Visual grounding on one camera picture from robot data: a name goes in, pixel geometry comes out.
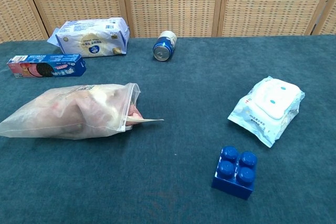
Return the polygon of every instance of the wet wipes package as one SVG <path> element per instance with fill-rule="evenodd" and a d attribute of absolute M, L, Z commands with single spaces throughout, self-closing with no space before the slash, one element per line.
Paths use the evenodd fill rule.
<path fill-rule="evenodd" d="M 17 55 L 7 65 L 17 78 L 81 76 L 86 71 L 79 54 Z"/>
<path fill-rule="evenodd" d="M 113 56 L 126 54 L 129 37 L 125 20 L 116 17 L 65 22 L 48 42 L 60 47 L 64 54 Z"/>
<path fill-rule="evenodd" d="M 305 93 L 298 86 L 269 76 L 239 100 L 228 119 L 271 148 L 299 113 L 304 97 Z"/>

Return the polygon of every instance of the blue cardboard box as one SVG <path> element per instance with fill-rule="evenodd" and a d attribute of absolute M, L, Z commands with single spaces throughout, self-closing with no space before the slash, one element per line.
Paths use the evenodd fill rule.
<path fill-rule="evenodd" d="M 248 199 L 254 190 L 257 157 L 252 152 L 238 153 L 226 146 L 220 153 L 212 187 L 242 199 Z"/>
<path fill-rule="evenodd" d="M 86 71 L 80 54 L 17 55 L 7 64 L 17 78 L 81 76 Z"/>

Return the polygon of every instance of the plastic ziplock bag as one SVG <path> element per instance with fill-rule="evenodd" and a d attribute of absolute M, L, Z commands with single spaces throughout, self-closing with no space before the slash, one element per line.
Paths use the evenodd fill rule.
<path fill-rule="evenodd" d="M 0 123 L 7 137 L 53 137 L 78 140 L 111 136 L 143 119 L 136 108 L 136 83 L 50 89 Z"/>
<path fill-rule="evenodd" d="M 304 97 L 305 93 L 296 85 L 269 76 L 239 100 L 228 119 L 271 148 L 299 113 Z"/>

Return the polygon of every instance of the table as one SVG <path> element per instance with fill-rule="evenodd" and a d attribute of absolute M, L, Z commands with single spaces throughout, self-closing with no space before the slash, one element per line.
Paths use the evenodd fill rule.
<path fill-rule="evenodd" d="M 178 38 L 167 62 L 155 41 L 68 78 L 10 72 L 14 55 L 60 52 L 46 41 L 0 45 L 1 121 L 50 88 L 129 82 L 143 116 L 165 119 L 79 141 L 0 137 L 1 223 L 336 223 L 336 36 Z M 272 148 L 227 119 L 267 76 L 306 94 Z M 211 188 L 225 145 L 258 157 L 247 201 Z"/>

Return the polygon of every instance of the blue toy block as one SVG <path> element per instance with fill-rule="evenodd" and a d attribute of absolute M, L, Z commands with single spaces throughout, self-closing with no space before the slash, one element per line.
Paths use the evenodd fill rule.
<path fill-rule="evenodd" d="M 252 152 L 239 154 L 232 146 L 224 147 L 220 154 L 211 187 L 241 199 L 248 199 L 254 189 L 256 155 Z"/>

